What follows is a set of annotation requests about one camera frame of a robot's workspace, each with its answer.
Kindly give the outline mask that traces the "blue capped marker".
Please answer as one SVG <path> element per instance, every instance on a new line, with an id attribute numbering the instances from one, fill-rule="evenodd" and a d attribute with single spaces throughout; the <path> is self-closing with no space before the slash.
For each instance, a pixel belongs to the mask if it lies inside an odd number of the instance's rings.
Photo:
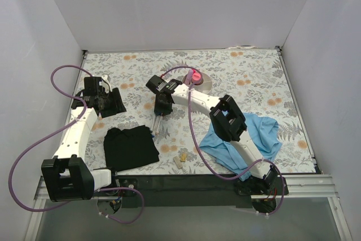
<path id="1" fill-rule="evenodd" d="M 157 136 L 158 134 L 155 134 L 156 132 L 156 128 L 157 128 L 157 123 L 158 123 L 158 120 L 159 120 L 159 115 L 157 115 L 157 120 L 156 120 L 156 124 L 155 124 L 155 131 L 154 133 L 152 134 L 153 137 Z"/>

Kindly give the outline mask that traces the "white round divided organizer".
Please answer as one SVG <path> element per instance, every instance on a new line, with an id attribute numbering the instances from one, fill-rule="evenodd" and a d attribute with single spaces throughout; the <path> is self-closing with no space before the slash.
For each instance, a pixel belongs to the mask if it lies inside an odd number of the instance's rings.
<path id="1" fill-rule="evenodd" d="M 201 93 L 209 94 L 213 87 L 212 79 L 206 73 L 202 73 L 201 75 L 201 82 L 199 84 L 195 84 L 193 88 Z"/>

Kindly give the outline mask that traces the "light pink highlighter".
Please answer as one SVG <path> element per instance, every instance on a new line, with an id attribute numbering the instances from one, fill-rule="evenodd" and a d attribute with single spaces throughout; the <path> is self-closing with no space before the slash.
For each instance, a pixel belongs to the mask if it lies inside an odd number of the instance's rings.
<path id="1" fill-rule="evenodd" d="M 184 83 L 186 85 L 189 85 L 191 83 L 191 80 L 192 80 L 192 75 L 193 75 L 193 72 L 192 71 L 189 71 L 186 75 L 186 78 L 185 78 L 185 81 Z"/>

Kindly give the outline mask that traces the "pink black highlighter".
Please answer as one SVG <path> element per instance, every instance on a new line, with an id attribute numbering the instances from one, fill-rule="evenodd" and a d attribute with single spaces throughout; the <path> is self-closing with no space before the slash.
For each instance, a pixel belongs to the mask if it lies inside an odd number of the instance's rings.
<path id="1" fill-rule="evenodd" d="M 187 73 L 187 79 L 191 79 L 192 78 L 192 76 L 193 76 L 193 74 L 194 74 L 194 70 L 193 69 L 190 69 L 189 71 L 188 71 L 188 73 Z"/>

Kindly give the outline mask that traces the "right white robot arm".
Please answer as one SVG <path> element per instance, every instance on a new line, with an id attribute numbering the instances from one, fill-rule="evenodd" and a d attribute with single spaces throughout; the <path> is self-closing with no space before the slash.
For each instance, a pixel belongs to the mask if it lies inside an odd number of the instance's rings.
<path id="1" fill-rule="evenodd" d="M 247 165 L 234 177 L 224 177 L 216 173 L 210 165 L 206 165 L 215 176 L 233 181 L 249 173 L 251 184 L 259 193 L 266 195 L 274 190 L 280 173 L 274 163 L 261 154 L 249 133 L 246 117 L 231 96 L 213 97 L 193 90 L 179 80 L 172 79 L 167 82 L 157 75 L 148 80 L 146 87 L 156 95 L 155 109 L 164 111 L 166 115 L 171 113 L 173 104 L 187 105 L 191 129 L 193 109 L 210 117 L 217 137 L 228 142 L 235 149 L 235 154 L 239 155 Z"/>

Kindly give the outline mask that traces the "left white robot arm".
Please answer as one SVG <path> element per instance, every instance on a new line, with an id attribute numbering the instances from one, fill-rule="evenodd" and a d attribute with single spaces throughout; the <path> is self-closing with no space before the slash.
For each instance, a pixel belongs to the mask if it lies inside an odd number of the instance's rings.
<path id="1" fill-rule="evenodd" d="M 93 126 L 99 117 L 126 112 L 118 88 L 112 88 L 109 76 L 91 76 L 71 104 L 71 126 L 65 130 L 60 146 L 51 159 L 41 165 L 47 192 L 52 201 L 89 200 L 95 191 L 113 196 L 120 182 L 108 168 L 91 170 L 85 164 L 85 152 Z"/>

